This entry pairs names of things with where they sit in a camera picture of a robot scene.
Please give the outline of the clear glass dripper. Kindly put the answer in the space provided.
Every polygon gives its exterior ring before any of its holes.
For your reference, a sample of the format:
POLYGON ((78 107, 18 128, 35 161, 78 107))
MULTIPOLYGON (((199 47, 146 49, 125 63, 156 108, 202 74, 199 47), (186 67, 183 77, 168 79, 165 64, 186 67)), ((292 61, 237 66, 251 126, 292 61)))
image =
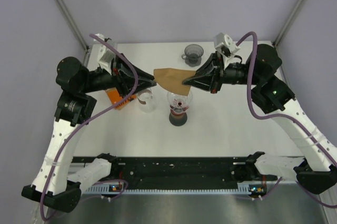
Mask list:
POLYGON ((175 113, 184 113, 189 108, 192 98, 193 96, 191 91, 187 96, 171 92, 167 93, 167 100, 169 102, 170 109, 175 113))

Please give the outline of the brown paper coffee filter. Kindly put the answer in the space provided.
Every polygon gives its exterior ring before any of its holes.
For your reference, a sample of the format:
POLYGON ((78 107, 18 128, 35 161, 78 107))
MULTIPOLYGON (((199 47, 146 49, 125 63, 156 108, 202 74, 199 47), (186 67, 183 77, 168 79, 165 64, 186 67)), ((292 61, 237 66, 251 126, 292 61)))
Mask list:
POLYGON ((190 85, 183 85, 183 80, 193 77, 195 70, 183 70, 175 68, 158 68, 153 70, 154 80, 163 89, 170 93, 188 96, 190 85))

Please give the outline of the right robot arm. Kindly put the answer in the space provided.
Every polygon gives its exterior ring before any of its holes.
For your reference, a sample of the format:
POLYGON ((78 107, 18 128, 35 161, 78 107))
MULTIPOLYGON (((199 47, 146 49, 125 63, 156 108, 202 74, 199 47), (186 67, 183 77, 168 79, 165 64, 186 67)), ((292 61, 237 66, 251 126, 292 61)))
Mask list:
POLYGON ((253 180, 263 175, 297 182, 319 195, 336 185, 336 146, 301 108, 289 86, 275 73, 282 61, 267 44, 253 46, 247 61, 228 63, 228 49, 217 49, 194 76, 183 85, 216 94, 224 84, 246 85, 247 103, 258 120, 274 120, 301 151, 301 157, 281 157, 258 151, 245 161, 245 172, 253 180))

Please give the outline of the orange coffee filter box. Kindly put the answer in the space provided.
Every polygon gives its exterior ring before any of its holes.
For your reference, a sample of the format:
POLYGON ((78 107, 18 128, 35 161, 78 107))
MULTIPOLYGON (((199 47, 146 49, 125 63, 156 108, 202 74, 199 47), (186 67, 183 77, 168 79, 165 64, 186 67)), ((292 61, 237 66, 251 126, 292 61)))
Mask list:
MULTIPOLYGON (((119 95, 118 91, 116 88, 111 88, 105 91, 111 104, 117 104, 119 103, 123 97, 119 95)), ((115 110, 121 110, 123 109, 127 104, 129 104, 130 102, 132 102, 133 100, 136 99, 136 95, 132 95, 131 97, 129 97, 127 100, 125 100, 124 102, 120 103, 118 106, 116 106, 114 109, 115 110)))

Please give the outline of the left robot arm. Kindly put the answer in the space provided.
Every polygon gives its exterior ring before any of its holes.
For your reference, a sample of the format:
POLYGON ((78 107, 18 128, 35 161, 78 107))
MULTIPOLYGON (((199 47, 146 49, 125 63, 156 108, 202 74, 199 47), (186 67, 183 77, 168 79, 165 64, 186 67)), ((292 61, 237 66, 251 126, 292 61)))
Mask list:
POLYGON ((58 100, 53 133, 43 164, 31 185, 23 187, 22 196, 39 202, 41 207, 69 213, 81 195, 101 179, 114 180, 119 167, 115 157, 100 154, 85 168, 69 175, 74 151, 88 125, 97 100, 89 93, 116 88, 122 97, 156 86, 154 76, 132 65, 124 57, 113 56, 108 72, 99 67, 88 70, 77 58, 66 57, 57 66, 56 83, 62 94, 58 100))

